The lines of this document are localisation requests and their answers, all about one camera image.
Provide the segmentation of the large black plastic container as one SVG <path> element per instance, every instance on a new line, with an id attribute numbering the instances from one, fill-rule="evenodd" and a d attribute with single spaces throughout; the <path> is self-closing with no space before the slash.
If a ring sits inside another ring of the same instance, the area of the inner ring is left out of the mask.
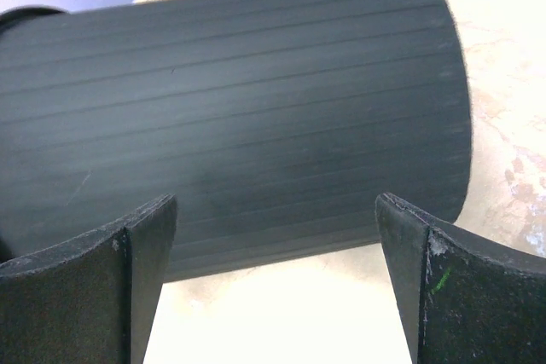
<path id="1" fill-rule="evenodd" d="M 454 222 L 472 152 L 445 0 L 165 0 L 1 16 L 13 256 L 173 194 L 169 281 L 374 243 L 392 193 Z"/>

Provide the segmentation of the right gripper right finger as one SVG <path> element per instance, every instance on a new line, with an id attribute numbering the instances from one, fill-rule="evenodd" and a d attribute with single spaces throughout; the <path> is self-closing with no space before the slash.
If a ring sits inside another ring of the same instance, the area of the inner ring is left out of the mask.
<path id="1" fill-rule="evenodd" d="M 380 243 L 414 363 L 543 363 L 545 260 L 375 201 Z"/>

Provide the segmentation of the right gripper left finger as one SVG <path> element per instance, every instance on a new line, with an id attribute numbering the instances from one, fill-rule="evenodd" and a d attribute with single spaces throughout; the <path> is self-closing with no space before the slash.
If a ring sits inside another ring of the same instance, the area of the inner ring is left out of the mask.
<path id="1" fill-rule="evenodd" d="M 1 361 L 143 362 L 176 227 L 164 195 L 2 263 Z"/>

